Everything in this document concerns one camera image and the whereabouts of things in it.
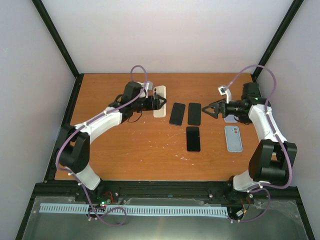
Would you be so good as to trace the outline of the light blue phone case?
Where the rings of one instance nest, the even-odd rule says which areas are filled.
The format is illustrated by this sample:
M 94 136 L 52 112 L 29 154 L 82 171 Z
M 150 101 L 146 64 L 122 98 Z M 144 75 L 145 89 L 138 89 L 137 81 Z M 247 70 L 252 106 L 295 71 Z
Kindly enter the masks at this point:
M 236 125 L 226 125 L 224 127 L 226 148 L 231 153 L 241 153 L 243 151 L 240 129 Z

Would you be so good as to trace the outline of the beige phone case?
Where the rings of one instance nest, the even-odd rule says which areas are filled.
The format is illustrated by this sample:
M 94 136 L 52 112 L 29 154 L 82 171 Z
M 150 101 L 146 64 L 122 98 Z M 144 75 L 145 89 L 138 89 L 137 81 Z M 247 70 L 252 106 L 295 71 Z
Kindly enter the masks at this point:
M 156 100 L 156 108 L 153 111 L 154 118 L 164 118 L 167 114 L 167 88 L 164 85 L 156 86 L 153 89 L 153 96 Z

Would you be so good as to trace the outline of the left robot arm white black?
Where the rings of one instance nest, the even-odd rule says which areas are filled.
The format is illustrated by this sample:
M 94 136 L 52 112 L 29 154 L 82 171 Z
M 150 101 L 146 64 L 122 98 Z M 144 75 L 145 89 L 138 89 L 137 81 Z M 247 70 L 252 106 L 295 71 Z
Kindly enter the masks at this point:
M 155 118 L 166 116 L 167 88 L 153 86 L 152 82 L 126 84 L 108 107 L 91 119 L 76 125 L 61 127 L 56 147 L 55 164 L 57 168 L 74 176 L 79 184 L 87 188 L 86 195 L 92 201 L 103 198 L 104 188 L 101 179 L 90 166 L 90 146 L 106 131 L 127 121 L 133 113 L 152 111 Z

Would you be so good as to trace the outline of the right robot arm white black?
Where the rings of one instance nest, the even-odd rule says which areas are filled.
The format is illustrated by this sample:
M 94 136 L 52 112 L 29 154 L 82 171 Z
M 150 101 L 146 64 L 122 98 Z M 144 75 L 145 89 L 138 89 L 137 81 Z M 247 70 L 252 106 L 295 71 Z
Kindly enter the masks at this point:
M 258 83 L 245 83 L 241 100 L 232 100 L 231 91 L 225 85 L 218 87 L 218 91 L 223 99 L 203 107 L 202 111 L 215 119 L 233 115 L 242 124 L 253 124 L 259 140 L 248 169 L 226 182 L 225 198 L 233 200 L 263 187 L 288 188 L 298 149 L 282 135 L 269 100 L 261 97 Z

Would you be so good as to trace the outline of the blue-edged black smartphone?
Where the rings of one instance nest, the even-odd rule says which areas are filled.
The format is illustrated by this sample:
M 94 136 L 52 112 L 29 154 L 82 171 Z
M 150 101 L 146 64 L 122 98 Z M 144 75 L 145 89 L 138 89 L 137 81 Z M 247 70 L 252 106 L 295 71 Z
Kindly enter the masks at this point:
M 175 102 L 172 107 L 169 123 L 175 126 L 181 126 L 184 119 L 186 105 Z

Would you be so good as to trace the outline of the lilac phone case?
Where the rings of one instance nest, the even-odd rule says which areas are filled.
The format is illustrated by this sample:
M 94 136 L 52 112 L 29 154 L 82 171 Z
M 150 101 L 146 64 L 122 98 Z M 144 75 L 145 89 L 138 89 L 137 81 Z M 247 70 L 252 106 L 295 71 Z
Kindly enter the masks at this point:
M 237 123 L 238 120 L 234 115 L 228 115 L 227 117 L 224 118 L 225 123 Z

